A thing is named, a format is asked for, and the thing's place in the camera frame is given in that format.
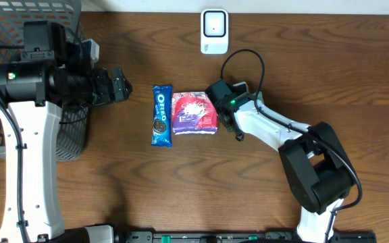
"white device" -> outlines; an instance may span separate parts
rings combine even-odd
[[[229,46],[229,15],[223,9],[205,9],[201,13],[201,52],[224,54]]]

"wire mesh basket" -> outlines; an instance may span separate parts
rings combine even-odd
[[[0,45],[23,45],[24,22],[48,20],[70,28],[82,40],[83,31],[79,23],[80,0],[14,0],[0,1]],[[67,32],[68,41],[74,36]],[[0,49],[0,63],[8,62],[17,51]],[[88,115],[84,111],[71,112],[63,107],[61,120],[72,122]],[[64,124],[57,135],[57,161],[77,159],[84,146],[86,119],[72,124]],[[0,123],[0,157],[5,156],[4,134]]]

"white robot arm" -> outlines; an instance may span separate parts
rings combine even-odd
[[[245,134],[252,134],[279,152],[292,193],[303,206],[301,221],[296,229],[299,238],[322,243],[325,242],[327,230],[328,239],[331,238],[334,232],[329,223],[335,220],[331,219],[335,217],[331,211],[339,207],[348,195],[353,185],[352,178],[334,156],[323,151],[304,134],[282,124],[290,124],[293,128],[329,140],[344,154],[332,128],[325,123],[312,127],[272,111],[247,92],[245,83],[230,86],[219,80],[206,93],[214,104],[219,120],[228,131],[236,133],[237,140],[242,141]],[[313,167],[309,159],[320,154],[324,154],[325,159]]]
[[[83,122],[61,123],[63,106],[76,112],[79,107],[125,101],[132,87],[119,67],[112,69],[112,79],[107,70],[93,69],[98,61],[96,44],[67,43],[59,24],[26,22],[24,36],[19,60],[0,64],[0,118],[7,158],[0,242],[116,243],[120,238],[112,225],[65,230],[55,147],[60,126]]]

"blue snack package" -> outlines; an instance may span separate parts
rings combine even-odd
[[[154,86],[153,146],[172,147],[170,137],[170,108],[172,105],[172,85]]]

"table surface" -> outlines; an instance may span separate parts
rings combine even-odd
[[[151,146],[154,84],[205,90],[231,52],[251,48],[265,65],[263,98],[296,121],[336,131],[364,189],[358,207],[340,212],[338,230],[373,231],[389,242],[389,16],[231,14],[227,55],[203,55],[199,14],[82,13],[98,66],[121,66],[130,100],[95,107],[80,159],[58,163],[66,228],[112,222],[157,231],[256,231],[295,228],[300,206],[280,158],[253,136],[173,136]],[[235,56],[231,83],[255,90],[259,60]],[[353,188],[345,202],[357,195]],[[5,163],[0,159],[0,226]]]

